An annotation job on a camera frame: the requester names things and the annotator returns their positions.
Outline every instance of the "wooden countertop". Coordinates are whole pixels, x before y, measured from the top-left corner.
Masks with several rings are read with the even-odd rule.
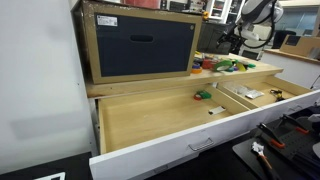
[[[117,96],[121,94],[141,93],[148,91],[156,91],[160,89],[172,89],[184,86],[207,84],[212,82],[231,81],[257,76],[267,76],[281,73],[282,68],[265,64],[259,61],[247,59],[245,57],[234,54],[221,55],[221,58],[230,58],[238,60],[246,60],[256,65],[254,69],[249,68],[246,72],[212,72],[211,70],[203,70],[201,74],[191,74],[190,76],[163,78],[143,81],[121,82],[112,84],[94,85],[92,82],[86,82],[86,90],[88,98],[102,98],[105,96]]]
[[[294,54],[285,53],[285,52],[280,51],[279,49],[265,49],[264,52],[320,65],[320,61],[318,61],[318,60],[310,59],[307,57],[298,56],[298,55],[294,55]]]

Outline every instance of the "drawer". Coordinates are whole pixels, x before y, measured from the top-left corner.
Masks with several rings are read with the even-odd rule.
[[[212,98],[194,100],[199,90],[208,91]],[[208,113],[218,106],[226,111]],[[219,121],[247,111],[210,85],[101,99],[101,155],[90,159],[92,175],[94,179],[129,179],[199,153],[234,136],[231,132],[224,137],[212,135]]]
[[[256,99],[249,99],[235,93],[234,85],[242,85],[257,91],[263,92],[264,95]],[[250,109],[263,107],[275,103],[276,98],[270,93],[270,90],[281,90],[282,96],[287,100],[311,92],[310,89],[298,86],[296,84],[281,80],[274,76],[256,77],[234,82],[222,82],[218,84],[218,89],[239,101]]]

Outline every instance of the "green object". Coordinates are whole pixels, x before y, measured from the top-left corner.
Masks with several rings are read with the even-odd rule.
[[[233,72],[234,69],[233,69],[233,67],[231,67],[231,68],[227,69],[226,71],[227,71],[227,72]]]
[[[231,68],[233,66],[232,62],[231,61],[221,61],[217,64],[214,65],[214,71],[215,72],[220,72],[220,71],[225,71],[229,68]]]
[[[210,99],[212,97],[207,91],[198,91],[197,94],[199,94],[202,99]]]
[[[255,67],[256,67],[256,65],[255,65],[255,64],[251,64],[251,63],[250,63],[250,64],[248,65],[248,67],[249,67],[249,68],[255,68]]]

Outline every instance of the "open drawer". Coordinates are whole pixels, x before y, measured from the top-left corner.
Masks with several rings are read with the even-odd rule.
[[[194,100],[199,90],[212,98]],[[208,113],[218,106],[226,111]],[[92,175],[94,179],[129,179],[199,153],[235,136],[233,131],[212,135],[219,124],[212,123],[246,111],[247,107],[210,85],[100,99],[102,155],[90,159]]]
[[[235,92],[236,88],[232,87],[238,85],[263,92],[264,95],[256,99],[249,99],[242,95],[238,95]],[[306,89],[288,81],[281,80],[274,76],[256,77],[235,82],[222,82],[218,84],[218,89],[250,109],[274,104],[276,97],[270,93],[270,90],[281,90],[282,97],[286,100],[311,92],[310,89]]]

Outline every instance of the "cable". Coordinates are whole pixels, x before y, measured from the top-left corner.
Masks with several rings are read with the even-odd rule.
[[[267,45],[271,39],[272,39],[272,36],[273,36],[273,33],[274,33],[274,30],[275,30],[275,22],[274,22],[274,9],[275,9],[275,5],[276,5],[276,2],[277,1],[273,1],[272,2],[272,7],[271,7],[271,12],[270,12],[270,18],[271,18],[271,33],[269,34],[269,37],[267,38],[266,42],[264,42],[263,44],[257,46],[257,47],[253,47],[253,46],[249,46],[245,43],[245,40],[243,40],[244,38],[241,36],[241,31],[242,31],[242,26],[240,25],[240,27],[238,27],[238,31],[239,31],[239,36],[240,38],[243,40],[243,45],[248,47],[248,48],[251,48],[251,49],[258,49],[258,48],[261,48],[265,45]]]
[[[313,84],[311,85],[310,89],[314,88],[314,84],[316,84],[316,82],[318,81],[318,79],[320,78],[320,75],[317,77],[317,79],[313,82]]]

